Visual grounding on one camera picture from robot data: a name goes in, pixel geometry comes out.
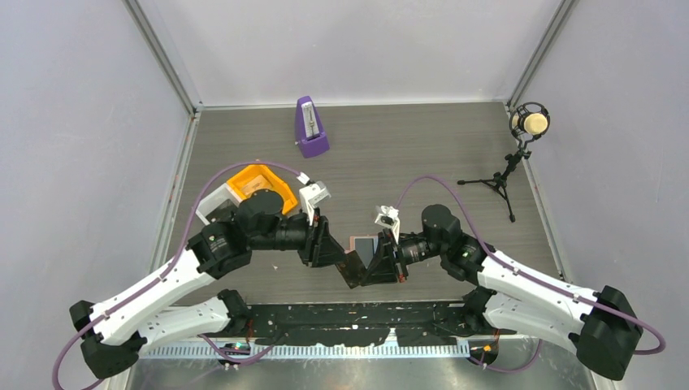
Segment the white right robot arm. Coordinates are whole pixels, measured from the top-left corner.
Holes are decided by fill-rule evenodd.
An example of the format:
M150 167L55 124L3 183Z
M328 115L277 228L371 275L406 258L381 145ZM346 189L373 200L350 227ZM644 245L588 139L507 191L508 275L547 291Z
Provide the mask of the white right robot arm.
M408 265L438 257L454 279L475 289L466 295L464 323L474 333L489 328L532 336L571 352L585 367L619 381L643 329L625 294L612 286L595 291L554 279L462 231L446 206L427 206L422 232L402 234L398 209L379 206L379 248L363 285L406 280Z

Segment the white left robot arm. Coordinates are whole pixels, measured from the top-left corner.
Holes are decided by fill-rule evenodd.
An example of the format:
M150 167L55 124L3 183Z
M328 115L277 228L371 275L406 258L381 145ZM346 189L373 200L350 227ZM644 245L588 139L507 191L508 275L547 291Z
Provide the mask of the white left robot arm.
M301 188L299 196L305 209L287 217L277 192L258 190L222 211L219 220L204 226L175 257L131 288L97 304L74 304L71 319L92 373L110 378L133 366L143 353L190 336L242 335L252 314L236 290L225 289L189 307L175 308L173 303L249 265L255 250L295 251L308 267L343 262L345 250L319 211L329 191L315 182Z

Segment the purple metronome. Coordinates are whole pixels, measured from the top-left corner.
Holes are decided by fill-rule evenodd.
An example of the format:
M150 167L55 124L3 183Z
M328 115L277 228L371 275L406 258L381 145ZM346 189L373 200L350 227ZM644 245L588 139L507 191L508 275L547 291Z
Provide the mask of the purple metronome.
M310 96L297 99L294 134L295 145L303 158L314 158L330 149L317 107Z

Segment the white plastic bin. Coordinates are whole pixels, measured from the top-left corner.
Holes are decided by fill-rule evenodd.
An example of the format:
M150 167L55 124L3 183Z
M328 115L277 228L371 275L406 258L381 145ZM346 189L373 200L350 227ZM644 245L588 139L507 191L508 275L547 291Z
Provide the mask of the white plastic bin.
M196 216L204 225L212 222L211 214L229 206L238 206L242 199L233 191L228 183L221 184L217 189L204 196L196 208Z

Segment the black microphone tripod stand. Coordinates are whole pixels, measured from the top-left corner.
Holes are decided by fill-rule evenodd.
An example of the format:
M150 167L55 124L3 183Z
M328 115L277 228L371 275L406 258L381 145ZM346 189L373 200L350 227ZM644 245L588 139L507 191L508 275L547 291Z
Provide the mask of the black microphone tripod stand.
M514 223L516 217L513 212L513 208L509 199L509 194L507 190L507 182L509 176L516 170L518 164L523 159L528 159L531 156L531 151L528 149L528 145L532 142L529 141L519 141L517 151L512 154L506 154L504 160L507 165L503 171L497 171L493 174L492 178L489 179L477 179L477 180L458 180L457 185L466 184L483 184L489 187L494 193L498 194L506 203L509 212L509 221Z

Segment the orange leather card holder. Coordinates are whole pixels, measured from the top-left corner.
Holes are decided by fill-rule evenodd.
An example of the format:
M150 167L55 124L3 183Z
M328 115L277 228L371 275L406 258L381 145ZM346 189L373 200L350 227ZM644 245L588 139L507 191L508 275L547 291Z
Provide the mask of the orange leather card holder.
M384 253L380 248L380 240L377 235L351 236L349 249L345 251L348 267L355 271L368 269L379 262Z

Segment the beige foam microphone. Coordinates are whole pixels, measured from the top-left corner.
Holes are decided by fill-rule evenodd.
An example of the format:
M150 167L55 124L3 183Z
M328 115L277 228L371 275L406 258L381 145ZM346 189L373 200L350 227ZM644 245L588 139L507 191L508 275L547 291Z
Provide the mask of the beige foam microphone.
M550 127L550 114L538 102L525 102L516 106L509 117L509 130L515 139L530 136L531 141L542 137Z

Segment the card in yellow bin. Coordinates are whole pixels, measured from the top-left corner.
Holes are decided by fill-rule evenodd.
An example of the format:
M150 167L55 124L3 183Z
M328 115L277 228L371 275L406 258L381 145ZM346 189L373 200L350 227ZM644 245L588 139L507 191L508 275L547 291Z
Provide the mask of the card in yellow bin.
M270 182L264 176L259 175L248 181L242 188L242 193L248 197L259 189L270 188Z

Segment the yellow plastic bin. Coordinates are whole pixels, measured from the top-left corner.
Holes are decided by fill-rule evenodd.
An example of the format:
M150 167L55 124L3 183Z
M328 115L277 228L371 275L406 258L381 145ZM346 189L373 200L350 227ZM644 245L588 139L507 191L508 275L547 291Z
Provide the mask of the yellow plastic bin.
M251 164L236 173L225 184L238 203L248 199L258 190L268 189L278 193L283 201L286 215L298 205L297 196L289 185L279 178L267 165Z

